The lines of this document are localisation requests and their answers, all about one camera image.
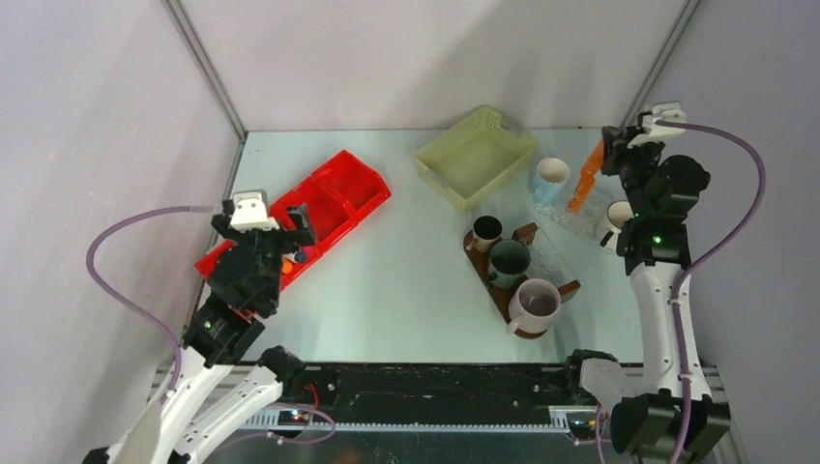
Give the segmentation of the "white mug black handle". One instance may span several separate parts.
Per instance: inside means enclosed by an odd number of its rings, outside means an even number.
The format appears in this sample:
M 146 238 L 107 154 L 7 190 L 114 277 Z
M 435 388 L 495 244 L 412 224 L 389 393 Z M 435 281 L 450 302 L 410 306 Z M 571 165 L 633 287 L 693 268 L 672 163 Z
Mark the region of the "white mug black handle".
M 633 218 L 630 203 L 620 200 L 610 203 L 594 228 L 595 240 L 601 249 L 615 251 L 624 224 Z

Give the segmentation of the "clear textured acrylic tray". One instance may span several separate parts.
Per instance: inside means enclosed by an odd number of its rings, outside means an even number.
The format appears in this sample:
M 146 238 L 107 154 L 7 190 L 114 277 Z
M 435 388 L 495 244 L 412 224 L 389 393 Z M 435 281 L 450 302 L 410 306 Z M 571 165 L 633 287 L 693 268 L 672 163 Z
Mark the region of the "clear textured acrylic tray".
M 595 248 L 612 252 L 612 248 L 601 246 L 607 232 L 598 232 L 598 224 L 605 216 L 606 209 L 613 202 L 610 195 L 593 188 L 577 212 L 570 209 L 574 188 L 566 185 L 554 189 L 551 185 L 530 189 L 530 200 L 540 214 L 585 240 Z

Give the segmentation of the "light blue mug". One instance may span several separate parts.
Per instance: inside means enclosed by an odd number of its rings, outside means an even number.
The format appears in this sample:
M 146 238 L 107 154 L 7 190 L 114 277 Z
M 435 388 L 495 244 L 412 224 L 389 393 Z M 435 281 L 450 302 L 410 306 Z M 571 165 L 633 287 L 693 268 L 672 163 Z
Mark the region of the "light blue mug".
M 570 175 L 570 168 L 563 160 L 541 159 L 536 165 L 531 183 L 531 199 L 534 205 L 552 205 L 562 193 Z

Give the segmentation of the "cream plastic basket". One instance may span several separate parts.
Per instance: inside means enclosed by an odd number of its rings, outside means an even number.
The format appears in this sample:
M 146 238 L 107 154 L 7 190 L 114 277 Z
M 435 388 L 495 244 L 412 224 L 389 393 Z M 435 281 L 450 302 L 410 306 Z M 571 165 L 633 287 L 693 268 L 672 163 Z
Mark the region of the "cream plastic basket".
M 540 142 L 514 119 L 483 105 L 424 145 L 419 176 L 466 214 L 527 167 Z

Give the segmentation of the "dark green mug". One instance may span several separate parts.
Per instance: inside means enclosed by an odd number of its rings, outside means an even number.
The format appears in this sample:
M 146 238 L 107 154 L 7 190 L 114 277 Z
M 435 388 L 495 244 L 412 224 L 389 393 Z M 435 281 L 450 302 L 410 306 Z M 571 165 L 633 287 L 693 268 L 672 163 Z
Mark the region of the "dark green mug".
M 495 244 L 488 254 L 485 287 L 511 289 L 525 278 L 531 263 L 529 248 L 523 243 L 506 239 Z

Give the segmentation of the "brown mug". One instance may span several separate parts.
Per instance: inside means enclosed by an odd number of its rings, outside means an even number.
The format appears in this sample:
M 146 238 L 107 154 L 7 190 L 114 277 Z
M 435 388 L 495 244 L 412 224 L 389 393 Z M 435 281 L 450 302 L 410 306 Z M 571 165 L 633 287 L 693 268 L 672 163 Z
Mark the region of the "brown mug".
M 490 246 L 501 237 L 503 225 L 494 216 L 478 217 L 472 226 L 472 238 L 468 240 L 465 249 L 486 253 Z

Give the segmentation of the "pink white mug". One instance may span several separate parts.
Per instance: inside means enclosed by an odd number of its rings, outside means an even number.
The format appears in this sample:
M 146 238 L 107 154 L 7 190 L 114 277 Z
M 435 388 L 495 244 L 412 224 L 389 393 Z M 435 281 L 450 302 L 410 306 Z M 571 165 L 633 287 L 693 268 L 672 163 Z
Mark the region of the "pink white mug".
M 550 282 L 540 278 L 523 281 L 508 305 L 510 322 L 507 324 L 506 332 L 522 332 L 533 336 L 545 334 L 561 304 L 561 295 Z

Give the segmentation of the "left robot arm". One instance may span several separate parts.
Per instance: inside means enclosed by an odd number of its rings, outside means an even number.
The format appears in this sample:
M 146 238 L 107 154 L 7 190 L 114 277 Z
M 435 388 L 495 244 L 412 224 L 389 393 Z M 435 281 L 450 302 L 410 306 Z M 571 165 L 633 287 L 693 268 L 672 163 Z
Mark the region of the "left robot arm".
M 182 336 L 165 332 L 174 363 L 137 423 L 118 443 L 90 450 L 86 463 L 200 463 L 260 408 L 304 394 L 304 363 L 276 346 L 232 391 L 200 409 L 262 334 L 263 319 L 276 314 L 285 256 L 316 243 L 306 205 L 287 208 L 292 225 L 285 228 L 266 208 L 253 213 L 235 200 L 223 201 L 220 213 L 206 211 L 225 239 L 204 259 L 211 294 Z

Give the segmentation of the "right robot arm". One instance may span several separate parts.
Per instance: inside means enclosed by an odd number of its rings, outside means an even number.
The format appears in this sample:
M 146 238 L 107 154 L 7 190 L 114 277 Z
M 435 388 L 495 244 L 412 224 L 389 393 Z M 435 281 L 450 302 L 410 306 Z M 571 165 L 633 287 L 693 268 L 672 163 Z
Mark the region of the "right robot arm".
M 618 453 L 636 459 L 699 463 L 730 428 L 697 358 L 688 301 L 692 259 L 685 220 L 711 181 L 684 155 L 664 159 L 661 141 L 637 127 L 602 129 L 600 173 L 619 178 L 632 209 L 616 252 L 637 301 L 643 368 L 630 377 L 610 355 L 576 350 L 562 379 L 568 400 L 595 398 L 609 416 Z

